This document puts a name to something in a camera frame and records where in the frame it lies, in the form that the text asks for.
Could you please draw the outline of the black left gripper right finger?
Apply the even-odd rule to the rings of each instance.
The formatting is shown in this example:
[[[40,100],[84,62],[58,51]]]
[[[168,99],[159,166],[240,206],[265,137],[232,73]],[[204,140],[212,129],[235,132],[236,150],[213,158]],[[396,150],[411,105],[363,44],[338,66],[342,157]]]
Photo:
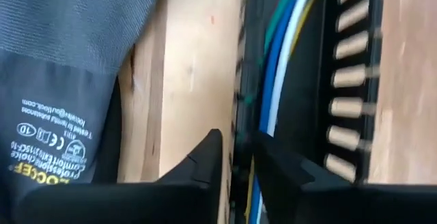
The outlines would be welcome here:
[[[263,132],[254,159],[269,224],[437,224],[437,186],[353,185]]]

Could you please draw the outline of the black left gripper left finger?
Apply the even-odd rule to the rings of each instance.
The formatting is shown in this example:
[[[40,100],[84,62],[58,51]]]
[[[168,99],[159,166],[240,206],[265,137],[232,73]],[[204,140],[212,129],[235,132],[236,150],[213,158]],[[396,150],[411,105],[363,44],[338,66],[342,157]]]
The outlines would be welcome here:
[[[212,129],[155,182],[45,186],[20,202],[16,224],[217,224],[222,164]]]

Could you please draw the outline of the black slotted cable duct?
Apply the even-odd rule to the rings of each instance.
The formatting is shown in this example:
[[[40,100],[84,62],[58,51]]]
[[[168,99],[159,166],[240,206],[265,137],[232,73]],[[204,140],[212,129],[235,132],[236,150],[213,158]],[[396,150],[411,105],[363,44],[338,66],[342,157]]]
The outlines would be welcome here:
[[[269,224],[256,132],[353,185],[369,184],[383,1],[246,0],[231,224]]]

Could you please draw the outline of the black work glove green cuff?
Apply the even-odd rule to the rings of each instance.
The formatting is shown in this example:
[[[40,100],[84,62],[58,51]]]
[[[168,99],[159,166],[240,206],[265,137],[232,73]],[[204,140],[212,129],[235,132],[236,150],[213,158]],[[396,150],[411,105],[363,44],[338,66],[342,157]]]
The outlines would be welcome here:
[[[117,75],[156,0],[0,0],[0,221],[90,183]]]

